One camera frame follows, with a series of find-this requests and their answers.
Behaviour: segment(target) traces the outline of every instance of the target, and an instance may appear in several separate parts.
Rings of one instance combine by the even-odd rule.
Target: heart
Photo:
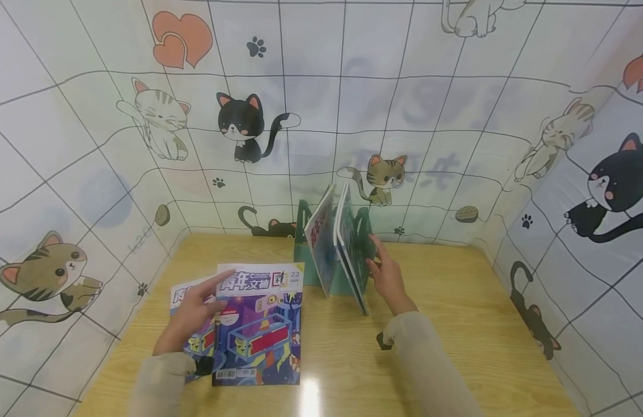
[[[638,82],[638,92],[643,90],[643,56],[629,62],[624,67],[623,82],[627,89]]]
[[[165,67],[184,68],[185,44],[175,36],[167,36],[164,43],[155,45],[155,60]]]
[[[183,14],[178,19],[171,12],[159,12],[153,18],[153,31],[155,38],[164,44],[167,43],[168,39],[179,36],[178,40],[181,40],[182,44],[186,45],[186,57],[182,59],[189,62],[192,67],[196,67],[197,63],[212,48],[210,27],[195,14]]]

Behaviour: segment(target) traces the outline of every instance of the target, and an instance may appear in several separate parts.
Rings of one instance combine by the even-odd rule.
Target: cat wallpaper
[[[643,416],[643,0],[0,0],[0,417],[70,416],[186,236],[345,182]]]

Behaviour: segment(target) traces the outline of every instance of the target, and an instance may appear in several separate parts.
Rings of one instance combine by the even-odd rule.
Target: left hand
[[[208,319],[224,310],[226,301],[206,304],[205,300],[215,294],[217,284],[234,273],[235,269],[229,269],[187,290],[180,307],[155,343],[153,356],[181,352],[191,335],[198,332]]]

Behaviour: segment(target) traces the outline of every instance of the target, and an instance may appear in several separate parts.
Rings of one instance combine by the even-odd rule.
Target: green book stand
[[[305,237],[305,225],[307,221],[312,217],[312,211],[309,208],[307,201],[301,199],[298,203],[298,216],[296,220],[296,238],[295,244],[293,247],[293,260],[294,262],[304,262],[305,263],[305,276],[304,276],[304,285],[307,286],[321,286],[321,281],[319,280],[317,268],[314,266],[314,260],[312,259],[312,253],[307,244],[307,238]],[[335,210],[333,211],[333,222],[335,222]],[[372,227],[370,225],[370,216],[367,207],[361,207],[359,209],[356,218],[353,221],[354,228],[356,231],[356,240],[355,246],[357,251],[361,254],[365,254],[366,258],[373,259],[376,253],[376,249],[370,238],[368,237],[372,233]],[[356,271],[359,274],[369,273],[365,264],[362,265],[359,271]],[[362,287],[361,291],[365,292],[365,286]],[[333,285],[331,285],[330,293],[333,295],[352,295],[351,283],[349,278],[344,274],[344,269],[342,265],[339,264],[335,267],[335,273],[333,275]]]

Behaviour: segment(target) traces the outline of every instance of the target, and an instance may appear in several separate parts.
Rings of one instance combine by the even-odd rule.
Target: beige sleeve
[[[148,357],[129,399],[128,417],[178,417],[185,377],[196,364],[182,352]]]
[[[393,317],[384,330],[384,342],[395,344],[424,416],[483,416],[426,316],[406,312]]]

